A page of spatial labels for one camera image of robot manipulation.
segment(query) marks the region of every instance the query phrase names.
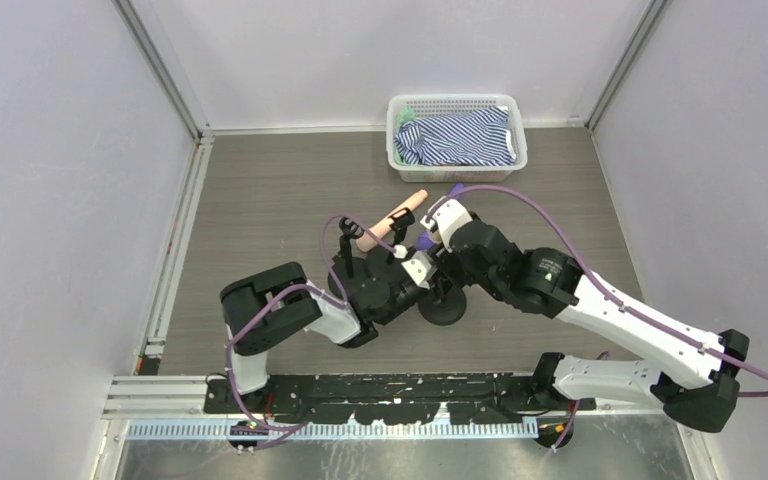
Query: laundry basket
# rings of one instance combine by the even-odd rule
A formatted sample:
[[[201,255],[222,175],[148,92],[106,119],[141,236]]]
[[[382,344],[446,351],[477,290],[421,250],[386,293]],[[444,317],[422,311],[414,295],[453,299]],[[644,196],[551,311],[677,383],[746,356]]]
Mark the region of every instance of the laundry basket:
[[[450,113],[471,112],[489,107],[508,107],[508,129],[516,152],[513,165],[502,167],[407,165],[399,158],[393,136],[399,130],[399,112],[411,107],[416,118],[436,117]],[[508,95],[399,95],[390,100],[387,108],[387,160],[406,182],[501,182],[511,172],[528,163],[528,146],[516,101]]]

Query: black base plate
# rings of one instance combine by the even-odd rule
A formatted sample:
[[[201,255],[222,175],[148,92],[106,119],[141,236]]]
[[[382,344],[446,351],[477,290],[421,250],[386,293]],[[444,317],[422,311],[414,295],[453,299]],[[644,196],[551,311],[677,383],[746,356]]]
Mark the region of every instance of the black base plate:
[[[427,423],[443,402],[453,425],[517,423],[523,414],[544,410],[531,396],[530,378],[511,373],[273,375],[266,387],[243,400],[252,412],[291,424],[343,424],[352,414],[363,425],[377,419],[387,425]],[[593,399],[579,407],[595,408]],[[208,382],[204,412],[240,413],[227,379]]]

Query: metal floor panel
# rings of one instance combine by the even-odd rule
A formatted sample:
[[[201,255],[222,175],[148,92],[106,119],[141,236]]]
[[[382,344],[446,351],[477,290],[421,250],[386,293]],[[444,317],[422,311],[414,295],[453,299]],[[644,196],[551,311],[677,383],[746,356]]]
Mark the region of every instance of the metal floor panel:
[[[532,440],[288,442],[237,455],[224,441],[126,441],[118,479],[526,480],[693,478],[663,415],[582,416],[572,442],[544,461]]]

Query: purple object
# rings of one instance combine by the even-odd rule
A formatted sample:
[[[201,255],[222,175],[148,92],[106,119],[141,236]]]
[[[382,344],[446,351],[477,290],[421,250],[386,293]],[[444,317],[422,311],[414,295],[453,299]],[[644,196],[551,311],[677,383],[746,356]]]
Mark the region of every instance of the purple object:
[[[454,198],[455,200],[460,198],[460,195],[458,195],[458,192],[460,192],[464,187],[463,183],[456,183],[454,187],[452,187],[451,190],[449,190],[449,197]],[[431,239],[431,234],[428,232],[422,232],[422,235],[419,236],[419,238],[416,239],[416,243],[414,244],[414,247],[417,250],[428,250],[429,248],[434,246],[434,240]]]

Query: blue striped cloth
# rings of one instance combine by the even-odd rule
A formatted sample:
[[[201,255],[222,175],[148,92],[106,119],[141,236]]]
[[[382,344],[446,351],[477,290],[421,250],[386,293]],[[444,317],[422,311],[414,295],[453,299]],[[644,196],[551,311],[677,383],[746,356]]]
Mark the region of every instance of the blue striped cloth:
[[[394,143],[407,165],[509,166],[508,110],[491,107],[468,113],[412,120]]]

